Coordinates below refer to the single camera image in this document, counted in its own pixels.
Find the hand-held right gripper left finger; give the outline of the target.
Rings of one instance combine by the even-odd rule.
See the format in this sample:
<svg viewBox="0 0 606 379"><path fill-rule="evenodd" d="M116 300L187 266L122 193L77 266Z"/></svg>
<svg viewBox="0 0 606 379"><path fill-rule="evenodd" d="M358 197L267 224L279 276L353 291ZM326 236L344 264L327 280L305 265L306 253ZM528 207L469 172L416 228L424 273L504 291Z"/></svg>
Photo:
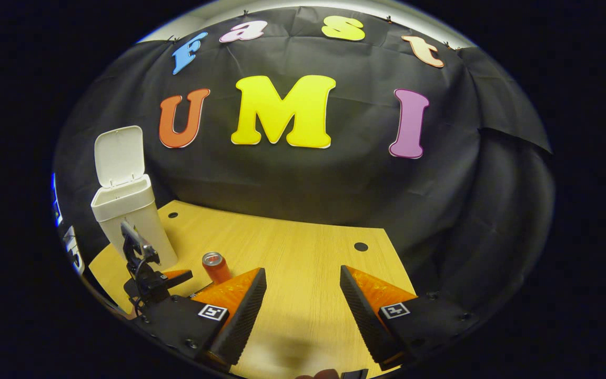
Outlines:
<svg viewBox="0 0 606 379"><path fill-rule="evenodd" d="M149 302L137 326L186 360L231 367L245 350L266 289L266 270L255 268L193 298L170 295Z"/></svg>

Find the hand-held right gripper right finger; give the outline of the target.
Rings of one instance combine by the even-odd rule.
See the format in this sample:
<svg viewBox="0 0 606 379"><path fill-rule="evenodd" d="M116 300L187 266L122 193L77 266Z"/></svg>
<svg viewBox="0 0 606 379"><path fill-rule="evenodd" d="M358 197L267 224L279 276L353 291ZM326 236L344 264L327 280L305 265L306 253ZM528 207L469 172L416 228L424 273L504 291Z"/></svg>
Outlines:
<svg viewBox="0 0 606 379"><path fill-rule="evenodd" d="M343 265L340 288L381 370L433 356L476 325L476 314L440 291L418 296Z"/></svg>

